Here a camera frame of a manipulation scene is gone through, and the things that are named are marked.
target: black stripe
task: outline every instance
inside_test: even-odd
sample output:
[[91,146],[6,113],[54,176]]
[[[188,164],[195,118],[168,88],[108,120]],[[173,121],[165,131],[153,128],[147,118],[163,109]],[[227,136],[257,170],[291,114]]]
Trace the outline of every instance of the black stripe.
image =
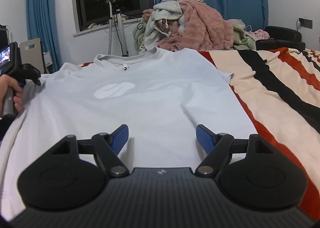
[[310,56],[308,56],[309,54],[306,51],[303,51],[302,54],[307,59],[307,61],[313,63],[313,67],[315,67],[320,72],[319,65],[314,60],[312,60]]
[[241,58],[256,72],[254,78],[269,91],[279,94],[280,98],[298,112],[320,134],[320,108],[304,102],[292,89],[284,85],[271,71],[266,60],[253,50],[238,51]]

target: blue gripper pad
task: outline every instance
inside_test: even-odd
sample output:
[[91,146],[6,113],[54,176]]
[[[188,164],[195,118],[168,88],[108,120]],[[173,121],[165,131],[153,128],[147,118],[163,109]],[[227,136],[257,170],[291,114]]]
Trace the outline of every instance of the blue gripper pad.
[[118,155],[129,138],[129,128],[127,125],[121,125],[108,136],[108,142],[111,142],[111,149]]
[[213,133],[210,129],[206,128],[202,124],[197,126],[196,137],[199,144],[207,154],[210,154],[210,152],[218,143],[217,134]]

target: green blanket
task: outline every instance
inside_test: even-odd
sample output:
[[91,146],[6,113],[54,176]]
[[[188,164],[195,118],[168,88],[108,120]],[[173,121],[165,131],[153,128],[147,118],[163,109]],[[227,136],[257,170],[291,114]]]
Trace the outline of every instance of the green blanket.
[[230,19],[233,24],[233,48],[236,50],[256,50],[257,38],[245,31],[245,24],[242,20]]

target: white t-shirt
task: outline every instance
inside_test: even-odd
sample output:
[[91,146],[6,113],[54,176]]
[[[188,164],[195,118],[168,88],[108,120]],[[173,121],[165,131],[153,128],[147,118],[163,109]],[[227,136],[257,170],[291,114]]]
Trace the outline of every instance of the white t-shirt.
[[236,138],[256,132],[222,74],[195,50],[98,55],[84,68],[64,64],[41,82],[25,87],[25,110],[0,149],[6,219],[24,209],[16,187],[21,172],[66,135],[89,139],[127,124],[129,141],[119,158],[130,170],[195,170],[204,159],[196,141],[198,124]]

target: handheld camera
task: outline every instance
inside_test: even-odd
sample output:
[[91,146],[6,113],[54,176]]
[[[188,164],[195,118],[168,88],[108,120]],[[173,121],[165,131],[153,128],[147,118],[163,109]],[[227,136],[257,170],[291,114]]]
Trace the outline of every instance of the handheld camera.
[[[2,74],[7,74],[16,79],[21,87],[25,86],[26,79],[32,80],[37,85],[41,84],[39,80],[41,77],[40,71],[31,64],[22,64],[20,49],[16,42],[0,51],[0,75]],[[2,115],[4,117],[17,115],[13,102],[14,95],[14,90],[8,87],[3,103]]]

